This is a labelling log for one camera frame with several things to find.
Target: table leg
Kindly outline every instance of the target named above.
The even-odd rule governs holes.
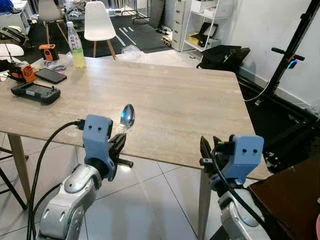
[[[26,165],[26,158],[24,153],[24,148],[22,146],[21,137],[18,135],[13,135],[8,133],[9,143],[12,150],[12,155],[14,158],[15,166],[18,171],[25,198],[27,201],[30,199],[30,184],[28,178],[28,171]]]
[[[204,240],[210,208],[211,188],[209,186],[209,177],[201,170],[200,191],[199,191],[199,209],[198,209],[198,239]]]

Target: wooden table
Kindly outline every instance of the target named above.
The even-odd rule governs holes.
[[[132,104],[135,124],[123,153],[197,169],[202,135],[227,140],[231,134],[255,134],[234,73],[88,57],[85,61],[86,68],[76,69],[69,60],[67,80],[56,86],[61,97],[51,105],[13,95],[13,80],[0,83],[0,132],[8,133],[27,198],[30,187],[19,136],[47,140],[63,124],[88,114],[113,119],[115,135],[122,130],[122,109]],[[69,127],[54,141],[82,146],[82,131]],[[269,175],[262,161],[249,177],[262,180]],[[201,182],[207,181],[202,174]],[[202,186],[206,194],[200,203],[210,204],[210,191]],[[209,210],[200,205],[201,213]]]

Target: metal spoon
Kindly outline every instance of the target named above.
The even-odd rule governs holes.
[[[135,123],[135,109],[131,104],[127,104],[121,113],[120,123],[126,129],[131,128]]]

